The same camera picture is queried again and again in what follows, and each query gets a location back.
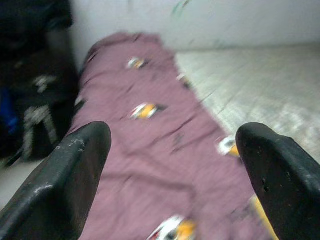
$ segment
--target wall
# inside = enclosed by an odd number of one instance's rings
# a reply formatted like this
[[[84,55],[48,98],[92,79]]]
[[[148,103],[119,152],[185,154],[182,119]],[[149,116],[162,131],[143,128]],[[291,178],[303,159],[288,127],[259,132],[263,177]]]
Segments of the wall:
[[[175,50],[320,42],[320,0],[73,0],[77,65],[117,31],[160,33]]]

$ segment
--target black bag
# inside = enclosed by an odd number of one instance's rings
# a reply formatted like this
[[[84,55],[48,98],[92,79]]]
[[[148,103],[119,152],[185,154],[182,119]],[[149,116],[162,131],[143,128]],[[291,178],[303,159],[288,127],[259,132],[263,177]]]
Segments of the black bag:
[[[10,90],[23,129],[22,156],[43,159],[69,130],[77,76],[46,51],[16,63],[8,75],[14,79]]]

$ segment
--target tiled floor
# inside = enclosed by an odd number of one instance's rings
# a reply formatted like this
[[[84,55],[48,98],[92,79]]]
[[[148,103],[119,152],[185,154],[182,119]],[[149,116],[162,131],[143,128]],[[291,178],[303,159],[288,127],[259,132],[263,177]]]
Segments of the tiled floor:
[[[320,162],[320,45],[180,52],[176,59],[226,131],[261,122]],[[0,166],[0,210],[38,164]]]

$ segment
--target purple cloth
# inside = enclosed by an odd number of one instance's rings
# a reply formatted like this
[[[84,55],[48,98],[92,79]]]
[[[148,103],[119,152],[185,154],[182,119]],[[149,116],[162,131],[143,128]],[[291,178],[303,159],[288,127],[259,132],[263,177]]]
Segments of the purple cloth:
[[[132,57],[149,63],[126,69]],[[269,239],[249,208],[244,166],[217,153],[224,132],[178,75],[155,35],[118,33],[90,50],[80,83],[86,103],[70,132],[106,122],[112,147],[81,240],[145,240],[176,214],[194,219],[202,240]],[[167,108],[130,118],[142,103]]]

